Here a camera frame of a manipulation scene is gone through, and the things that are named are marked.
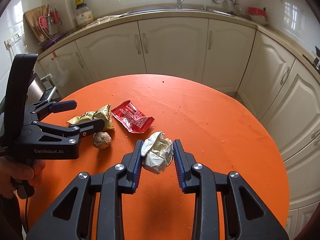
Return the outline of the person's left hand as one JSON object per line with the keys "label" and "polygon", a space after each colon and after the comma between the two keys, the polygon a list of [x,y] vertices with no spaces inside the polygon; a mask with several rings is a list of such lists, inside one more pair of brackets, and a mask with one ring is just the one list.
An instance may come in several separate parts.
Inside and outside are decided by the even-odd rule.
{"label": "person's left hand", "polygon": [[11,183],[11,178],[17,180],[27,180],[29,185],[38,187],[42,183],[42,174],[46,166],[45,160],[35,160],[33,166],[18,163],[13,160],[1,157],[1,196],[11,199],[15,188]]}

